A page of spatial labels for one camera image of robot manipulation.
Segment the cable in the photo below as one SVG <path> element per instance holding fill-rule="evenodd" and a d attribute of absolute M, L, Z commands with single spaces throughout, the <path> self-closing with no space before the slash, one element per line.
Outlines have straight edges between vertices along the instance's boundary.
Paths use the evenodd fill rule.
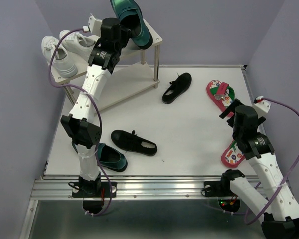
<path fill-rule="evenodd" d="M 291 106 L 288 106 L 282 102 L 279 102 L 279 101 L 275 101 L 275 100 L 272 100 L 270 98 L 266 98 L 266 97 L 263 97 L 262 100 L 267 100 L 267 101 L 270 101 L 270 102 L 273 102 L 273 103 L 276 103 L 278 105 L 281 105 L 281 106 L 284 106 L 290 110 L 292 110 L 293 112 L 296 113 L 296 115 L 299 117 L 299 112 L 294 109 L 293 107 Z M 282 188 L 282 185 L 287 181 L 287 178 L 288 176 L 290 175 L 290 173 L 293 171 L 293 169 L 295 168 L 295 166 L 298 164 L 299 162 L 299 154 L 297 156 L 297 158 L 295 159 L 294 163 L 292 164 L 292 166 L 290 167 L 290 169 L 287 171 L 286 175 L 283 177 L 279 187 L 277 188 L 277 190 L 275 191 L 275 193 L 273 194 L 273 196 L 269 199 L 269 201 L 267 202 L 267 204 L 264 206 L 264 208 L 261 209 L 261 211 L 256 215 L 256 217 L 254 219 L 252 219 L 250 222 L 247 222 L 246 221 L 246 217 L 245 217 L 245 223 L 247 225 L 250 225 L 252 223 L 254 223 L 255 221 L 258 220 L 258 218 L 267 210 L 267 208 L 270 206 L 270 204 L 274 201 L 274 199 L 276 198 L 276 196 L 278 195 L 278 193 L 280 192 L 281 188 Z"/>
<path fill-rule="evenodd" d="M 100 114 L 100 112 L 99 112 L 99 109 L 98 109 L 98 107 L 97 107 L 97 105 L 96 105 L 96 103 L 95 103 L 93 97 L 92 97 L 86 90 L 84 90 L 84 89 L 83 89 L 82 87 L 80 87 L 80 86 L 73 85 L 73 84 L 58 85 L 58 84 L 56 84 L 55 82 L 53 82 L 52 79 L 51 79 L 51 68 L 52 68 L 52 63 L 53 63 L 54 57 L 55 57 L 55 55 L 56 55 L 56 52 L 57 52 L 59 46 L 61 45 L 61 42 L 62 42 L 68 35 L 72 34 L 73 32 L 78 32 L 78 31 L 84 31 L 84 29 L 83 29 L 83 28 L 78 28 L 78 29 L 69 31 L 68 33 L 66 33 L 66 34 L 59 40 L 59 42 L 58 42 L 58 44 L 56 45 L 55 50 L 54 50 L 54 52 L 53 52 L 53 54 L 52 54 L 51 60 L 50 60 L 50 64 L 49 64 L 49 76 L 48 76 L 48 79 L 49 79 L 50 84 L 51 84 L 53 87 L 56 87 L 56 88 L 62 88 L 62 87 L 67 87 L 67 86 L 68 86 L 68 87 L 73 87 L 73 88 L 79 89 L 80 91 L 87 93 L 86 95 L 87 95 L 87 97 L 91 100 L 92 105 L 93 105 L 93 107 L 95 108 L 95 111 L 96 111 L 96 113 L 97 113 L 97 115 L 98 115 L 98 118 L 99 118 L 99 124 L 100 124 L 100 128 L 101 128 L 101 135 L 102 135 L 102 120 L 101 120 L 101 114 Z M 110 187 L 110 199 L 109 199 L 109 203 L 107 204 L 106 208 L 105 208 L 102 212 L 100 212 L 100 213 L 98 213 L 98 214 L 95 214 L 95 215 L 91 215 L 89 212 L 85 212 L 85 213 L 87 213 L 87 214 L 89 214 L 89 215 L 91 215 L 91 216 L 100 216 L 100 215 L 104 214 L 104 213 L 106 212 L 106 210 L 109 208 L 110 203 L 111 203 L 111 201 L 112 201 L 113 192 L 112 192 L 112 184 L 111 184 L 111 180 L 110 180 L 109 176 L 106 174 L 106 172 L 104 171 L 103 167 L 101 166 L 101 163 L 100 163 L 100 161 L 99 161 L 99 158 L 98 158 L 98 156 L 97 156 L 97 153 L 95 154 L 95 158 L 96 158 L 96 161 L 97 161 L 97 164 L 98 164 L 99 168 L 101 169 L 101 171 L 102 171 L 102 173 L 104 174 L 105 178 L 106 178 L 107 181 L 109 182 L 109 187 Z"/>

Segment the shoe rack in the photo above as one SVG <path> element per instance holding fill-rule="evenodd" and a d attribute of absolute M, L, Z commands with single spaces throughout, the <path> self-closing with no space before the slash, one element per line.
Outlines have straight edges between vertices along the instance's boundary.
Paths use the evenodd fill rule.
<path fill-rule="evenodd" d="M 98 102 L 99 110 L 112 106 L 120 101 L 145 91 L 150 87 L 158 87 L 159 48 L 163 39 L 145 20 L 144 22 L 153 37 L 153 44 L 149 49 L 153 47 L 155 48 L 154 70 L 146 63 L 145 59 L 145 51 L 149 49 L 140 50 L 133 41 L 129 40 L 127 46 L 122 49 L 120 60 L 136 54 L 140 55 L 141 60 L 133 65 L 114 71 L 101 94 Z M 93 35 L 92 38 L 96 41 L 99 37 Z M 86 74 L 88 63 L 75 53 L 69 52 L 69 55 L 78 68 L 78 73 L 70 78 L 63 78 L 59 75 L 56 69 L 52 67 L 51 72 L 53 78 L 55 82 L 60 85 L 69 83 L 70 81 L 85 76 Z M 70 87 L 64 87 L 64 89 L 68 99 L 72 104 L 74 104 L 76 102 L 77 94 L 75 94 Z"/>

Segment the wall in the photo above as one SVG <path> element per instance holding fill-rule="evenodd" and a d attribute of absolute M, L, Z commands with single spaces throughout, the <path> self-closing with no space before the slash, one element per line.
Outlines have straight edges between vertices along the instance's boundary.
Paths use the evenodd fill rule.
<path fill-rule="evenodd" d="M 63 93 L 40 49 L 50 34 L 34 1 L 0 1 L 0 239 L 18 238 L 56 128 Z"/>
<path fill-rule="evenodd" d="M 282 101 L 299 111 L 299 0 L 286 0 L 247 73 L 255 95 Z M 273 105 L 265 129 L 276 149 L 283 172 L 299 152 L 299 119 L 288 109 Z M 299 164 L 289 177 L 299 202 Z"/>
<path fill-rule="evenodd" d="M 62 30 L 86 25 L 90 13 L 100 19 L 114 17 L 109 0 L 35 1 L 56 37 Z M 162 64 L 247 64 L 283 2 L 137 0 L 144 18 L 164 40 Z"/>

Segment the white shoe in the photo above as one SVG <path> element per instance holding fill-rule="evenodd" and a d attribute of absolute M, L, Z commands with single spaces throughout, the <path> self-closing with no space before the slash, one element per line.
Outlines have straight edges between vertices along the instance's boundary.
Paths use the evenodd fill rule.
<path fill-rule="evenodd" d="M 60 39 L 68 32 L 69 31 L 67 30 L 60 32 Z M 65 49 L 78 54 L 86 62 L 89 60 L 95 43 L 96 41 L 90 37 L 83 36 L 78 32 L 73 32 L 62 41 L 62 45 L 65 47 Z"/>
<path fill-rule="evenodd" d="M 51 61 L 53 52 L 58 42 L 59 40 L 53 36 L 46 36 L 42 39 L 42 54 L 49 62 Z M 78 72 L 73 60 L 70 58 L 67 50 L 62 45 L 59 46 L 58 51 L 56 52 L 52 66 L 58 71 L 60 76 L 64 78 L 72 77 Z"/>

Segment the floral flip-flop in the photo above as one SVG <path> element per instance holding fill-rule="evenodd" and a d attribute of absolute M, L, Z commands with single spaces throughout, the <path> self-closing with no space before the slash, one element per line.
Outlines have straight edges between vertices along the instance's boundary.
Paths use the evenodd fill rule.
<path fill-rule="evenodd" d="M 234 89 L 227 83 L 218 80 L 209 82 L 206 91 L 221 111 L 224 111 L 235 99 Z"/>
<path fill-rule="evenodd" d="M 237 142 L 232 141 L 220 159 L 226 167 L 237 168 L 238 165 L 245 159 L 245 156 L 237 147 Z"/>

